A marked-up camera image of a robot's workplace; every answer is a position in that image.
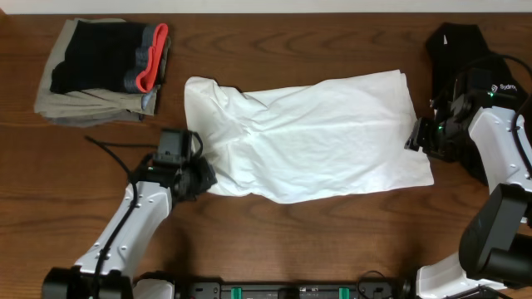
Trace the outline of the white printed t-shirt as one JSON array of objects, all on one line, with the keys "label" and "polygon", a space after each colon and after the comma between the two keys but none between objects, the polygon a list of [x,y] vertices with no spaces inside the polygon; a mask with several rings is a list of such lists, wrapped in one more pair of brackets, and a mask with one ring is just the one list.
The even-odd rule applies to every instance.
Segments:
[{"label": "white printed t-shirt", "polygon": [[426,155],[404,147],[416,114],[398,70],[254,92],[194,76],[184,100],[212,194],[300,203],[434,182]]}]

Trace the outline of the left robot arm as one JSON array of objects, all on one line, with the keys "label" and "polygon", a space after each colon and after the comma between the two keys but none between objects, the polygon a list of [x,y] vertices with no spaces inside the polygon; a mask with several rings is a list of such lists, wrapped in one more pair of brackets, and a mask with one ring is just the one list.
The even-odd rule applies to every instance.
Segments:
[{"label": "left robot arm", "polygon": [[119,208],[103,233],[70,268],[54,267],[42,284],[43,298],[176,298],[174,279],[148,272],[135,279],[145,250],[174,207],[193,201],[217,183],[204,157],[182,164],[149,154],[128,175]]}]

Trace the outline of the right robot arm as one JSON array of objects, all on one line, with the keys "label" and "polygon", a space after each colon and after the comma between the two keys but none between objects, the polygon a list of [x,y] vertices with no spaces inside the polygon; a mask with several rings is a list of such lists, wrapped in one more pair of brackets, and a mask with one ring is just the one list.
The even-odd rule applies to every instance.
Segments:
[{"label": "right robot arm", "polygon": [[405,143],[446,162],[472,162],[489,198],[463,232],[457,252],[420,267],[398,292],[402,298],[502,298],[531,284],[531,146],[514,96],[494,91],[491,73],[472,68],[451,94],[432,101]]}]

